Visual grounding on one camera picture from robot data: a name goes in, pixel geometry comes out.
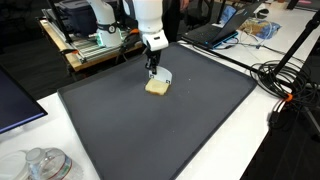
white table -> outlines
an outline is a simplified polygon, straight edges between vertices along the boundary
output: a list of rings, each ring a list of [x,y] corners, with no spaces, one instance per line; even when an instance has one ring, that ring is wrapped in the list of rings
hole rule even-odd
[[[265,44],[282,51],[290,47],[313,15],[312,12],[301,10],[270,11],[269,19],[280,23],[283,28],[277,36]],[[320,30],[317,29],[296,56],[306,59],[319,35]],[[247,65],[282,57],[266,49],[248,50],[240,45],[223,50],[222,53]],[[248,74],[248,71],[237,65],[220,59],[216,60]],[[268,132],[268,115],[277,102],[277,98],[257,87],[204,145],[177,179],[239,179]],[[81,165],[85,180],[99,179],[58,95],[48,96],[39,100],[39,103],[49,115],[0,135],[0,157],[10,152],[30,150],[34,147],[57,147]]]

electronics equipment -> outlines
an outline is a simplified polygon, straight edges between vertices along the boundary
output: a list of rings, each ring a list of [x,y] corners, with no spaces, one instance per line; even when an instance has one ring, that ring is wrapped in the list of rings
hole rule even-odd
[[[253,14],[261,3],[262,1],[257,1],[254,4],[239,9],[223,28],[207,24],[185,33],[181,39],[203,48],[213,49],[222,42],[235,37],[238,34],[236,30]]]
[[[47,112],[0,65],[0,133],[45,115]]]

gray mat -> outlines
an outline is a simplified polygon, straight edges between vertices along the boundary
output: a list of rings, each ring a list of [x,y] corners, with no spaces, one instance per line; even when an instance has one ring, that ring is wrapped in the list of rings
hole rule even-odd
[[[161,56],[173,74],[165,96],[144,91],[146,57],[58,91],[102,179],[174,179],[255,87],[178,44]]]

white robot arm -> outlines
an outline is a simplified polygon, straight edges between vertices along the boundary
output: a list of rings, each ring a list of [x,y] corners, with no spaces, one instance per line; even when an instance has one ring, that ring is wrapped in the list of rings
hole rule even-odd
[[[117,47],[122,43],[120,30],[108,2],[114,0],[87,0],[97,18],[98,45],[101,47]]]
[[[141,39],[151,51],[158,51],[169,45],[162,29],[162,1],[123,0],[126,14],[138,21]]]
[[[171,82],[171,73],[159,67],[161,49],[169,46],[162,29],[163,0],[122,0],[127,15],[138,21],[142,42],[147,46],[149,77]]]

laptop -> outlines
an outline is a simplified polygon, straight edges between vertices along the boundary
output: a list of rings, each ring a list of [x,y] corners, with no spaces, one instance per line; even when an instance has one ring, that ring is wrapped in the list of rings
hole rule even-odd
[[[207,24],[183,34],[181,39],[199,47],[214,49],[222,42],[237,36],[236,30],[253,14],[261,3],[262,0],[258,0],[256,3],[239,9],[222,28]]]

